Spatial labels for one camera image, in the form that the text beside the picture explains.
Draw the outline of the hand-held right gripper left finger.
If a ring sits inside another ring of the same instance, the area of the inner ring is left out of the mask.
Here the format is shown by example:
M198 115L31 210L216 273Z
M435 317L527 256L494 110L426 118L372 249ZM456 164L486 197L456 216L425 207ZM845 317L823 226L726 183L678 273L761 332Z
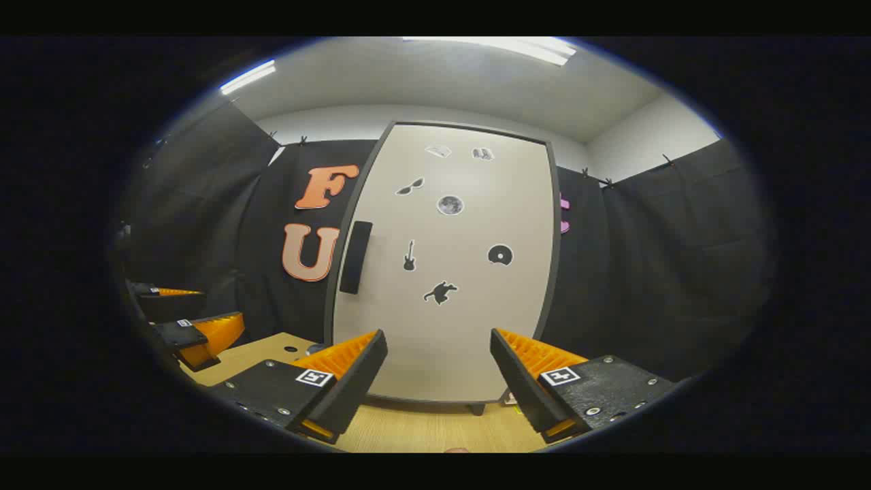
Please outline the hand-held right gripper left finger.
M265 359L208 393L282 430L335 444L387 356L387 338L377 329L292 363Z

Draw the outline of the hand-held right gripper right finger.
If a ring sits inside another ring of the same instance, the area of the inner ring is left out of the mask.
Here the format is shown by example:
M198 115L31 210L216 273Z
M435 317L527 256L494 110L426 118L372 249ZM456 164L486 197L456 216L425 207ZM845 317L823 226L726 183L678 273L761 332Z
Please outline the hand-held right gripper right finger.
M505 329L492 329L489 344L509 392L548 444L614 425L678 386L615 355L585 359Z

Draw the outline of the black door handle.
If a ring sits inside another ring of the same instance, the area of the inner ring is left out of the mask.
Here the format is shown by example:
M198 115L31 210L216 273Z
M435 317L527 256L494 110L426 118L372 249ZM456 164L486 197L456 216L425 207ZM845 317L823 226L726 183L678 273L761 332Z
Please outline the black door handle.
M368 242L373 229L370 221L358 220L352 224L346 243L346 253L340 273L339 292L356 295L360 291L362 270Z

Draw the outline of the black backdrop cloth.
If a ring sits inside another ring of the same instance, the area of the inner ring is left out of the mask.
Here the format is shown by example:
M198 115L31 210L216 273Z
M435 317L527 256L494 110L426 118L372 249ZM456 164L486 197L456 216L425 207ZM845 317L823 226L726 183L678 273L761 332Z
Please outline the black backdrop cloth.
M357 180L324 211L295 210L325 165L363 165L390 120L495 125L472 112L347 105L251 120L221 103L172 127L143 158L125 205L130 279L205 288L206 312L246 314L256 340L325 339L327 280L279 264L285 225L340 225ZM555 139L569 208L542 329L573 353L616 354L669 379L720 363L752 332L777 275L774 208L738 149L703 135L671 165L602 187L581 144Z

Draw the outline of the narrow ceiling light strip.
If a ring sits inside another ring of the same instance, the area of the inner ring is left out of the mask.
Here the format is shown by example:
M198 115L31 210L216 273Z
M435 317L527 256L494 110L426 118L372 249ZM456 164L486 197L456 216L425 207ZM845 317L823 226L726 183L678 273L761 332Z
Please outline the narrow ceiling light strip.
M233 80L230 80L226 84L222 84L222 86L220 87L220 93L222 95L231 94L233 92L236 92L240 88L243 88L244 86L248 86L249 84L257 80L261 80L261 78L264 78L265 76L274 74L275 71L275 60L268 60L267 62L258 65L253 69L249 69L249 71L235 77Z

